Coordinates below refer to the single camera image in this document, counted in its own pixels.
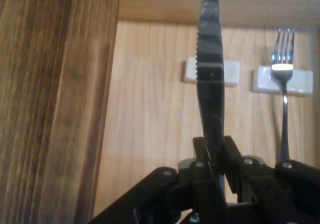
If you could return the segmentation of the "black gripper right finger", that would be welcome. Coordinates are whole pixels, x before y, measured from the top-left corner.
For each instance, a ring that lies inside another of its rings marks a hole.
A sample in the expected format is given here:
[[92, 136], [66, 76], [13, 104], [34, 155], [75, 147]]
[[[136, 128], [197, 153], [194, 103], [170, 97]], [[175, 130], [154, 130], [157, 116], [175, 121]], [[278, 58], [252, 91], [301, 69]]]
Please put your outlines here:
[[254, 202], [267, 224], [320, 222], [320, 171], [296, 160], [270, 167], [243, 156], [230, 136], [223, 138], [222, 169], [240, 203]]

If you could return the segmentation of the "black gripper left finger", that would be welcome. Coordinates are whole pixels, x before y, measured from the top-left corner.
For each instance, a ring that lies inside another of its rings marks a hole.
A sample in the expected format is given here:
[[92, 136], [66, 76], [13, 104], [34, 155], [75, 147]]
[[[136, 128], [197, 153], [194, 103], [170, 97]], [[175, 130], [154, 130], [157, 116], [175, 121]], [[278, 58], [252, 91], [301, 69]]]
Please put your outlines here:
[[175, 224], [193, 210], [200, 223], [227, 222], [228, 206], [220, 186], [222, 139], [195, 137], [196, 158], [178, 169], [159, 167], [94, 217], [92, 224]]

